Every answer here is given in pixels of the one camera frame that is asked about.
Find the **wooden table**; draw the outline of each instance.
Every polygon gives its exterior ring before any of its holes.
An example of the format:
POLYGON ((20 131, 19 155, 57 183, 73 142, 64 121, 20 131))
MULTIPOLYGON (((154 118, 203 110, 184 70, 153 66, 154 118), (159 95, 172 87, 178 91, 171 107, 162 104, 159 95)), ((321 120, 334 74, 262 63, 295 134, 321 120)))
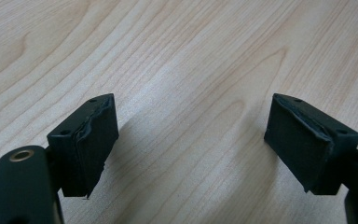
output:
POLYGON ((108 92, 120 137, 66 223, 346 222, 263 135, 274 92, 358 131, 358 0, 0 1, 0 157, 108 92))

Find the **black mount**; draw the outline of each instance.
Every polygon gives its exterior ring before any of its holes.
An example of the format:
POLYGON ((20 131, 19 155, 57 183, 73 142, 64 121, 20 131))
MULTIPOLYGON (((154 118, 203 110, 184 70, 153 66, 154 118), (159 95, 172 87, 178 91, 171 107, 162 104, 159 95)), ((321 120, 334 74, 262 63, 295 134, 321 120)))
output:
POLYGON ((344 184, 348 223, 358 223, 358 132, 302 100, 274 94, 264 138, 306 192, 336 195, 344 184))
POLYGON ((0 159, 0 223, 63 223, 57 191, 89 197, 118 139, 113 94, 88 100, 51 133, 49 147, 0 159))

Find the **screw hole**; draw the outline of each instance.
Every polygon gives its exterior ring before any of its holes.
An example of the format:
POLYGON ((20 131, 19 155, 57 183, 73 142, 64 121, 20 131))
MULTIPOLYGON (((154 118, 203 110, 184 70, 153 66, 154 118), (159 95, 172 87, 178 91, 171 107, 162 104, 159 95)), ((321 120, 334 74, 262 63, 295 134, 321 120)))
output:
POLYGON ((60 132, 60 134, 62 134, 62 135, 67 135, 68 133, 70 133, 71 131, 69 131, 69 130, 63 130, 63 131, 61 131, 60 132))
POLYGON ((34 155, 34 152, 32 150, 22 150, 14 153, 10 156, 11 161, 25 161, 28 158, 32 157, 34 155))
POLYGON ((342 134, 347 134, 347 133, 348 133, 347 131, 341 130, 341 129, 337 129, 337 132, 338 132, 338 133, 342 133, 342 134))

